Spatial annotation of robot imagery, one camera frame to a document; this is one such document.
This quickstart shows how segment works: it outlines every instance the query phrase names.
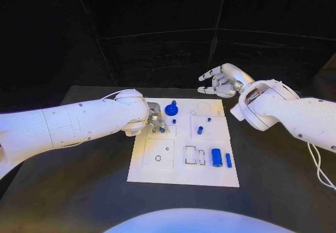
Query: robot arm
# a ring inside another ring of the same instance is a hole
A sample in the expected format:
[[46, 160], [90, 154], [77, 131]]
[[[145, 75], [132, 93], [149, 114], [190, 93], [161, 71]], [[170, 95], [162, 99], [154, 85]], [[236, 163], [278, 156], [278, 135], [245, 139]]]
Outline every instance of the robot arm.
[[0, 115], [0, 179], [33, 155], [74, 146], [119, 130], [141, 133], [151, 123], [167, 128], [160, 106], [147, 103], [135, 90], [121, 91], [115, 100], [99, 99], [47, 109]]
[[239, 101], [230, 109], [237, 120], [266, 130], [281, 122], [299, 140], [336, 152], [336, 103], [314, 98], [301, 99], [278, 81], [253, 81], [232, 64], [223, 64], [206, 72], [199, 80], [211, 78], [213, 86], [199, 92], [230, 97], [239, 92]]

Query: black backdrop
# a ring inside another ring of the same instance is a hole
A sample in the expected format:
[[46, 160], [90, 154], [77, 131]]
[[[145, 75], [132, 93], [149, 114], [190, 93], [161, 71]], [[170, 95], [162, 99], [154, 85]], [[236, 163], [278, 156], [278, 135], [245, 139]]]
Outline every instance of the black backdrop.
[[336, 51], [330, 1], [82, 2], [116, 86], [196, 88], [232, 63], [299, 90]]

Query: table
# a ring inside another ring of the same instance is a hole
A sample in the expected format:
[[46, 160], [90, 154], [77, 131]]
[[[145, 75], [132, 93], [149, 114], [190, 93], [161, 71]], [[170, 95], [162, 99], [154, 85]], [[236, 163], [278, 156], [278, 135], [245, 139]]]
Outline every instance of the table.
[[[118, 87], [72, 86], [62, 104], [93, 100]], [[219, 99], [191, 89], [137, 88], [148, 98]], [[336, 231], [336, 192], [320, 184], [307, 144], [282, 125], [265, 132], [239, 122], [223, 99], [239, 188], [126, 182], [134, 137], [118, 132], [23, 163], [0, 200], [0, 232], [102, 232], [170, 208], [233, 212], [295, 232]], [[336, 154], [320, 149], [336, 182]]]

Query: blue object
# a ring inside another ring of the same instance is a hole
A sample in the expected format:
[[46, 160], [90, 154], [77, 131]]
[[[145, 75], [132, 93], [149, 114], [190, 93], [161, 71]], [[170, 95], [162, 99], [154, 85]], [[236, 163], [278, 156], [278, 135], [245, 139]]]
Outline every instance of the blue object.
[[173, 100], [171, 104], [165, 106], [164, 112], [168, 116], [174, 116], [178, 112], [178, 108], [175, 106], [175, 101]]
[[222, 166], [222, 155], [220, 155], [220, 150], [219, 149], [211, 149], [211, 165], [214, 167]]
[[197, 134], [201, 134], [201, 130], [203, 130], [203, 127], [199, 126], [199, 127], [197, 127]]
[[232, 167], [232, 164], [230, 164], [230, 157], [229, 157], [229, 153], [224, 154], [226, 156], [226, 163], [227, 163], [227, 167], [230, 168]]

